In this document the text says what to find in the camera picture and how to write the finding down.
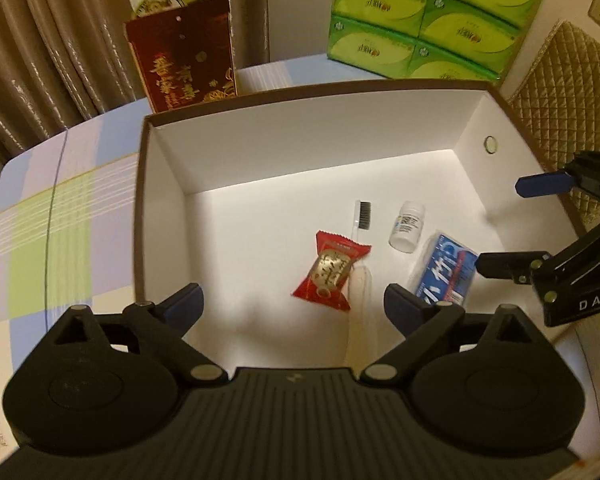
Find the red snack packet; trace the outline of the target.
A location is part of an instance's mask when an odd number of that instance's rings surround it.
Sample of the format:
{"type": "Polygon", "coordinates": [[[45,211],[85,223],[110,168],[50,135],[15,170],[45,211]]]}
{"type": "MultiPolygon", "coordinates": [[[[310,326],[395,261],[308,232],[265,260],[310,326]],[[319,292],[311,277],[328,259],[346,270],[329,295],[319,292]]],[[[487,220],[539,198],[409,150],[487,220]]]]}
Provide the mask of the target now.
{"type": "Polygon", "coordinates": [[[366,257],[372,246],[360,244],[340,234],[318,231],[315,235],[316,258],[306,277],[291,296],[349,312],[349,300],[343,293],[351,270],[366,257]]]}

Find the quilted gold chair cushion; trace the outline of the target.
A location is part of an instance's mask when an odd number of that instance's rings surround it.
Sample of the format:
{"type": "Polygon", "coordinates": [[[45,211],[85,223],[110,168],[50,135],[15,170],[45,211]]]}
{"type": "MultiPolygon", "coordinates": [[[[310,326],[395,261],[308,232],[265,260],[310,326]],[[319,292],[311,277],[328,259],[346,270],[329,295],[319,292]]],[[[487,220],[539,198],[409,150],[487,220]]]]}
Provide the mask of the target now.
{"type": "Polygon", "coordinates": [[[550,169],[582,151],[600,151],[600,43],[557,23],[509,105],[528,127],[550,169]]]}

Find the white pill bottle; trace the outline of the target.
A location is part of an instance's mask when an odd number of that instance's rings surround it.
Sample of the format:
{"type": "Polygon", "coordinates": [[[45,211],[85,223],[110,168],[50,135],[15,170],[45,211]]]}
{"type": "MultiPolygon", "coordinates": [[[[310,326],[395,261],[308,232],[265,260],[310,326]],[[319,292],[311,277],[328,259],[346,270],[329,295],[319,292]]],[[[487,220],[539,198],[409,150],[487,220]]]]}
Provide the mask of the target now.
{"type": "Polygon", "coordinates": [[[424,218],[425,207],[422,204],[405,202],[394,220],[389,245],[404,254],[414,252],[422,234],[424,218]]]}

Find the toothbrush with black bristles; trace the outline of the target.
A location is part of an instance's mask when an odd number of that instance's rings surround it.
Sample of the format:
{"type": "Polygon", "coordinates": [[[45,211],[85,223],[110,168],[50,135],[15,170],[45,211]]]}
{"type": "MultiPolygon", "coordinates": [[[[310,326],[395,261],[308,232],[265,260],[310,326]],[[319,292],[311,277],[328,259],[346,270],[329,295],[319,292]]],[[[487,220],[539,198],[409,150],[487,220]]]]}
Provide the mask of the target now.
{"type": "Polygon", "coordinates": [[[360,231],[368,231],[370,229],[370,215],[372,214],[372,205],[365,200],[357,200],[354,205],[354,218],[352,226],[352,240],[358,246],[363,245],[358,241],[360,231]]]}

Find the checked tablecloth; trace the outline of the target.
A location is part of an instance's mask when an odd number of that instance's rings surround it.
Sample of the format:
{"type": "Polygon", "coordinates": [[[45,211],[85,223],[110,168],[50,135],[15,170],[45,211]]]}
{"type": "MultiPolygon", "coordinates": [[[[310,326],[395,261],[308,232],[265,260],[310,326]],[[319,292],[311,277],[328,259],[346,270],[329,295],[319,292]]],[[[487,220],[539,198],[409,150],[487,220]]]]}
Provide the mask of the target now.
{"type": "Polygon", "coordinates": [[[178,180],[165,138],[151,142],[150,195],[137,203],[146,101],[58,134],[10,162],[0,181],[0,431],[4,390],[73,304],[122,310],[188,282],[204,314],[186,340],[228,368],[313,366],[346,334],[346,317],[291,296],[318,231],[349,234],[354,205],[372,205],[361,235],[385,255],[402,203],[390,156],[240,174],[228,185],[178,180]]]}

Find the brown curtain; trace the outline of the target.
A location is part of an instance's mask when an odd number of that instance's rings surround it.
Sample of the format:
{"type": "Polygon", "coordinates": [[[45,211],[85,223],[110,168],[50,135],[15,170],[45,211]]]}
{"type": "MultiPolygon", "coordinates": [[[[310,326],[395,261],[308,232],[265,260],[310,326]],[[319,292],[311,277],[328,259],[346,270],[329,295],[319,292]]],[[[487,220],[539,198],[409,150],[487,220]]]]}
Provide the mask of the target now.
{"type": "MultiPolygon", "coordinates": [[[[230,0],[238,67],[268,59],[268,0],[230,0]]],[[[129,0],[0,0],[0,162],[141,99],[129,0]]]]}

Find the blue toothpaste box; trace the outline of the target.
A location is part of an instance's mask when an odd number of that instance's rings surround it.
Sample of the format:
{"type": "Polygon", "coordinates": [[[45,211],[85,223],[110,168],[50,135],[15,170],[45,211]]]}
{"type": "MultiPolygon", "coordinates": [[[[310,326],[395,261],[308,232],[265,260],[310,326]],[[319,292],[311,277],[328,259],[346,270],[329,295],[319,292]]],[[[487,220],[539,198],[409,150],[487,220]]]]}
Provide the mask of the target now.
{"type": "Polygon", "coordinates": [[[462,306],[476,274],[478,255],[443,232],[435,232],[420,255],[407,289],[427,304],[462,306]]]}

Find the green tissue pack stack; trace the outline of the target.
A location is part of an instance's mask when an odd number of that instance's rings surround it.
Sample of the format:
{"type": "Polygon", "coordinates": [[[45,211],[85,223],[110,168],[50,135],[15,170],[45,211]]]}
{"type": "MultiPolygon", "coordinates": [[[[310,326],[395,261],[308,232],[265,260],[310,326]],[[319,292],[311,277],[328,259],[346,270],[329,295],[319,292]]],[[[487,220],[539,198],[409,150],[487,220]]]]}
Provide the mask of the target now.
{"type": "Polygon", "coordinates": [[[495,82],[535,0],[332,0],[327,55],[390,79],[495,82]]]}

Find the brown cardboard box white inside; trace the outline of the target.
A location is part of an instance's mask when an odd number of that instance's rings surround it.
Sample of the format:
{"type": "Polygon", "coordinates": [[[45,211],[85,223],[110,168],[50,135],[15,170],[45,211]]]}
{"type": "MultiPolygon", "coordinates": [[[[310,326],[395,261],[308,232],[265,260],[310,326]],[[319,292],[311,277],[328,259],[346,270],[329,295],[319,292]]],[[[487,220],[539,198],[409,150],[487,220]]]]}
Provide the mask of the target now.
{"type": "Polygon", "coordinates": [[[389,245],[405,202],[425,208],[424,237],[475,252],[560,252],[584,231],[567,197],[522,198],[545,168],[530,134],[486,84],[369,80],[318,84],[155,114],[143,125],[134,257],[137,296],[188,283],[204,313],[186,341],[227,370],[339,366],[361,318],[294,296],[315,235],[349,235],[372,207],[370,303],[376,353],[399,343],[387,285],[410,284],[421,252],[389,245]]]}

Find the red gift bag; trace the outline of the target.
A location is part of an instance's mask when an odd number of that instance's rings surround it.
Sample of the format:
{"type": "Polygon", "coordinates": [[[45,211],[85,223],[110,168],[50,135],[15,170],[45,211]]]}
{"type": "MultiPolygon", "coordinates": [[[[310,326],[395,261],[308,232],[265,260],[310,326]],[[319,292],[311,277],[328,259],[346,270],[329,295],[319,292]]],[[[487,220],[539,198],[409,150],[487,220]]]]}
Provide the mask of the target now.
{"type": "Polygon", "coordinates": [[[230,0],[129,0],[125,23],[151,110],[236,96],[230,0]]]}

